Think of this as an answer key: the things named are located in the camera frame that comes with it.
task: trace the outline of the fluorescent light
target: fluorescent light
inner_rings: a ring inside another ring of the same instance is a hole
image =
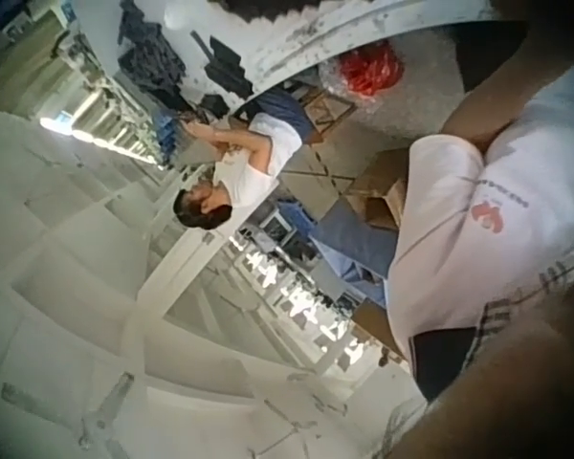
[[[86,143],[92,143],[94,141],[94,136],[92,136],[88,132],[79,131],[78,129],[75,129],[73,131],[73,137],[75,139],[77,139],[78,141],[86,142]]]
[[[56,132],[57,134],[61,134],[63,136],[73,135],[73,129],[71,125],[65,122],[52,120],[51,118],[41,118],[40,125],[49,131]]]
[[[71,122],[74,123],[78,120],[83,113],[85,113],[89,107],[91,107],[94,102],[99,98],[100,90],[97,90],[95,93],[90,94],[83,103],[78,107],[73,116],[71,117]]]
[[[100,148],[108,148],[108,142],[104,139],[94,139],[94,145]]]
[[[125,135],[126,132],[127,132],[127,127],[124,127],[121,131],[119,131],[119,134],[117,136],[115,136],[115,138],[111,141],[111,143],[115,143],[116,141],[118,141],[121,137],[123,137]]]
[[[132,159],[137,160],[137,161],[142,161],[143,163],[147,163],[147,164],[157,164],[157,162],[155,161],[155,158],[153,158],[152,156],[138,155],[136,153],[131,152],[130,150],[123,148],[122,146],[116,146],[113,143],[109,143],[109,142],[105,141],[104,139],[96,139],[96,138],[94,138],[94,136],[92,136],[88,132],[81,131],[78,129],[73,130],[73,128],[71,127],[71,125],[69,123],[55,121],[55,120],[52,120],[51,118],[41,118],[40,119],[40,125],[42,127],[44,127],[45,129],[50,130],[52,132],[56,132],[56,133],[62,134],[64,136],[73,136],[78,141],[86,142],[86,143],[93,143],[95,146],[98,146],[99,148],[104,148],[106,150],[114,151],[116,153],[119,153],[120,155],[127,156],[128,158],[132,158]]]

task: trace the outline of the cardboard box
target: cardboard box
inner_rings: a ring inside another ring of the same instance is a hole
[[[408,186],[408,148],[382,151],[344,193],[371,227],[398,230]]]
[[[351,320],[366,333],[378,340],[389,351],[397,354],[400,359],[404,359],[404,354],[398,347],[393,332],[389,326],[389,319],[386,316],[386,311],[378,304],[367,299],[360,304]],[[359,334],[356,338],[364,340],[364,337]]]

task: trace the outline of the white t-shirt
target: white t-shirt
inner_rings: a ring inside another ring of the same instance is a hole
[[[513,304],[526,309],[540,300],[523,292],[548,290],[548,267],[574,274],[561,261],[574,254],[574,105],[552,102],[532,100],[486,163],[452,136],[411,147],[387,313],[413,366],[413,337],[480,330],[494,301],[521,295]]]
[[[272,156],[268,174],[249,165],[248,150],[241,148],[226,153],[214,170],[213,182],[221,182],[232,200],[232,206],[250,206],[275,184],[275,179],[293,154],[302,146],[298,132],[287,122],[278,120],[266,113],[255,115],[249,130],[270,137]]]

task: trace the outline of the red plastic bag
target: red plastic bag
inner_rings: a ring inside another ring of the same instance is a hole
[[[348,89],[372,97],[395,85],[404,74],[404,65],[387,41],[364,45],[339,56],[339,69]]]

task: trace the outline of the dark clothing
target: dark clothing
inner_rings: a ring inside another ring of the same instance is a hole
[[[298,132],[302,142],[306,142],[315,129],[299,102],[278,86],[247,102],[238,113],[245,113],[248,120],[252,120],[258,113],[267,113],[277,120],[285,121]]]

